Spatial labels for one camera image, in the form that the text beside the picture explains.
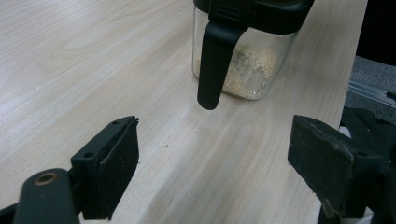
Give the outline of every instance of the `glass jar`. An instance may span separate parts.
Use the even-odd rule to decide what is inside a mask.
[[[192,71],[198,102],[221,92],[258,100],[269,91],[314,0],[193,0]]]
[[[192,71],[199,77],[207,13],[194,8]],[[273,35],[254,28],[242,34],[233,51],[223,91],[233,96],[259,100],[270,90],[290,48],[295,33]]]

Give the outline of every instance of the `white powder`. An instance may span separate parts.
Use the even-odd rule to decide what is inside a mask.
[[[197,60],[194,73],[198,76],[200,65],[201,61]],[[275,69],[276,56],[271,50],[238,45],[233,51],[223,90],[249,100],[261,99]]]

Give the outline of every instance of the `jar lid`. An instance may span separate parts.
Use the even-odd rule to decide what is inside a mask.
[[[209,14],[210,8],[219,0],[193,1],[198,9]],[[314,0],[255,0],[248,12],[251,18],[248,26],[276,35],[296,33],[303,26],[313,3]]]

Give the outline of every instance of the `wood grain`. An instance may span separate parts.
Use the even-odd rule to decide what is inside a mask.
[[[0,2],[0,207],[136,115],[140,164],[111,223],[316,223],[287,162],[292,116],[337,127],[366,3],[317,0],[269,95],[206,111],[192,1]]]

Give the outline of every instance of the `black plastic part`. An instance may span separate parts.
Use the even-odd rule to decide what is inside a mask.
[[[79,223],[66,170],[51,169],[27,179],[13,223]]]
[[[361,147],[370,148],[388,163],[391,149],[396,146],[396,126],[377,119],[373,112],[345,107],[342,123],[348,127],[352,139]]]
[[[386,216],[381,216],[379,213],[374,213],[370,224],[394,224],[389,213]]]
[[[387,98],[392,99],[394,102],[396,102],[396,93],[388,91],[387,92]]]
[[[238,27],[246,31],[253,18],[255,0],[212,0],[209,19]]]
[[[218,106],[233,49],[244,30],[217,21],[206,26],[202,45],[198,103],[205,109]]]
[[[369,0],[356,54],[396,65],[396,0]]]
[[[337,215],[332,217],[326,216],[323,205],[320,207],[319,217],[317,224],[341,224],[341,218]]]
[[[396,168],[392,168],[385,182],[385,195],[393,220],[396,221]]]
[[[113,121],[72,157],[85,219],[111,219],[138,164],[137,123],[135,117]]]
[[[380,165],[379,156],[361,151],[360,145],[321,121],[294,116],[288,159],[328,208],[328,217],[362,217],[365,180]]]
[[[84,188],[82,181],[75,179],[73,168],[69,170],[70,184],[73,193],[73,202],[75,205],[76,214],[79,214],[83,206],[87,203],[87,197],[85,194],[86,188]]]
[[[313,3],[314,0],[256,0],[246,17],[251,18],[249,26],[257,30],[275,35],[293,34],[301,29]],[[194,4],[203,12],[212,10],[210,0],[194,0]]]
[[[0,223],[11,224],[14,221],[15,211],[17,211],[16,203],[0,210]]]

